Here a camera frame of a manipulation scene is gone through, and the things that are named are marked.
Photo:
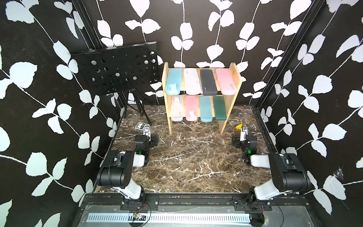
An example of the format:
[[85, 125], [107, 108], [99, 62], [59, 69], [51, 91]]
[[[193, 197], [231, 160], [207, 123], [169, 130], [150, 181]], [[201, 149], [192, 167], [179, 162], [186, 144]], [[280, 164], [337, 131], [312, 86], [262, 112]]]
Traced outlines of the frosted white pencil case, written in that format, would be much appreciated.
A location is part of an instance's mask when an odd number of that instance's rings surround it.
[[188, 95], [199, 95], [201, 93], [201, 86], [197, 70], [193, 68], [185, 68], [183, 70], [185, 91]]

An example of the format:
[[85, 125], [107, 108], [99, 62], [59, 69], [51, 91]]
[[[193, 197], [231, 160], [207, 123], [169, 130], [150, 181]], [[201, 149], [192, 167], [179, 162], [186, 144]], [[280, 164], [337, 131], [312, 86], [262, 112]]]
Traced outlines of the clear frosted pencil case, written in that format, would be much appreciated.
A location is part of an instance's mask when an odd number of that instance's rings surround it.
[[171, 120], [180, 122], [183, 120], [183, 97], [181, 95], [173, 96], [171, 104]]

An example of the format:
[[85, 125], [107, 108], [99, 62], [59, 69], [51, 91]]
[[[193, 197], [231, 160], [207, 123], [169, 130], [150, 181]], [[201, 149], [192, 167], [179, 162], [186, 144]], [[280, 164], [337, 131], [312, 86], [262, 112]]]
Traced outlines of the light blue pencil case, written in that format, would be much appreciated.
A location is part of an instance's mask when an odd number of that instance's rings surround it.
[[182, 69], [171, 68], [168, 71], [165, 92], [167, 95], [179, 95], [181, 90]]

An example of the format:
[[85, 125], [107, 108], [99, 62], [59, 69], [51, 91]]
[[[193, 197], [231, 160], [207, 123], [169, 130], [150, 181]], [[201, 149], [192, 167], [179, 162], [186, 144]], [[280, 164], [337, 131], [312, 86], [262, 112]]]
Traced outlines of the dark grey pencil case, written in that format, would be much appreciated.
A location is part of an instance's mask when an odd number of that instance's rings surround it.
[[200, 79], [202, 84], [202, 92], [204, 96], [217, 95], [216, 82], [212, 70], [210, 69], [200, 70]]

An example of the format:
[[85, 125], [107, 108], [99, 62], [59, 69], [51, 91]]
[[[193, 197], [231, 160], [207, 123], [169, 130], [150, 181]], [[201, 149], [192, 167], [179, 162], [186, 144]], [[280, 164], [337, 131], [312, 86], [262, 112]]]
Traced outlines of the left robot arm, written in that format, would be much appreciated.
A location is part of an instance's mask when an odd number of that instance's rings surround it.
[[135, 138], [134, 150], [110, 150], [101, 165], [96, 184], [110, 187], [128, 200], [144, 201], [145, 190], [132, 180], [134, 167], [145, 167], [150, 149], [158, 145], [155, 135], [140, 134]]

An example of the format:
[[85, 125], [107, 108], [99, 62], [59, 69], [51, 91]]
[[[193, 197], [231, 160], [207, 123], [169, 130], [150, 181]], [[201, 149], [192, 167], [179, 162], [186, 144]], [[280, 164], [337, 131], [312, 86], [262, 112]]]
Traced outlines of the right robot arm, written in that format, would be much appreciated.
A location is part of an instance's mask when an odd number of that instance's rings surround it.
[[257, 154], [257, 137], [248, 133], [233, 137], [232, 145], [241, 149], [244, 163], [271, 172], [272, 179], [254, 187], [252, 194], [257, 200], [268, 201], [285, 193], [299, 193], [310, 188], [307, 171], [296, 154]]

